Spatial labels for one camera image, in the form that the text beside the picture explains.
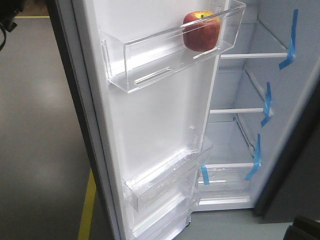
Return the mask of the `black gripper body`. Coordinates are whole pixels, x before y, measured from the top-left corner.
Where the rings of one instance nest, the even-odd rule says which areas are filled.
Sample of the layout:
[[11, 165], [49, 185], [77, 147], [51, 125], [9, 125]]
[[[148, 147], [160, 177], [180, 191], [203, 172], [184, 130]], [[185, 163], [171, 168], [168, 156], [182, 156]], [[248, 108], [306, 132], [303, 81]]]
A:
[[24, 10], [24, 7], [24, 0], [0, 0], [0, 25], [7, 32], [12, 32], [17, 26], [14, 18]]

